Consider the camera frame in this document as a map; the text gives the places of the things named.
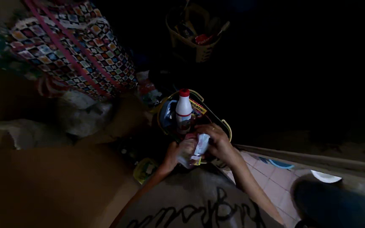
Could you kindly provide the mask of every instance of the white bowl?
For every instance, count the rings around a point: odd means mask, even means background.
[[[316,177],[318,180],[325,182],[325,183],[334,183],[337,182],[339,180],[341,180],[341,177],[338,176],[332,176],[330,174],[326,174],[326,173],[322,173],[322,172],[318,172],[315,170],[311,170],[312,174],[314,177]]]

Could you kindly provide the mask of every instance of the dark pants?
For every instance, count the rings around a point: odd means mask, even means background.
[[[294,186],[298,209],[322,228],[365,228],[365,195],[302,180]]]

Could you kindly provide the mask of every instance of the hand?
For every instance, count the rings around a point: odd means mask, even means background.
[[[178,148],[178,144],[176,142],[170,143],[167,149],[167,153],[165,154],[164,161],[160,167],[166,172],[171,172],[178,163],[177,156],[179,153],[180,150]]]
[[[209,145],[208,151],[221,159],[228,166],[233,167],[243,160],[239,151],[232,146],[229,142],[229,138],[221,127],[215,123],[211,123],[206,125],[197,125],[195,128],[197,133],[205,133],[210,136],[213,140],[213,144]]]

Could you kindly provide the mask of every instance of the dark background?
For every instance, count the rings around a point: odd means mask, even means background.
[[[198,91],[233,130],[257,146],[276,132],[309,131],[316,143],[365,143],[365,1],[193,0],[230,28],[209,61],[171,56],[165,16],[184,1],[95,1],[138,70]]]

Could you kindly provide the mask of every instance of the white bottle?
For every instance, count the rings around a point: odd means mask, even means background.
[[[180,99],[176,107],[177,132],[187,134],[191,128],[192,107],[189,102],[189,90],[180,89]]]

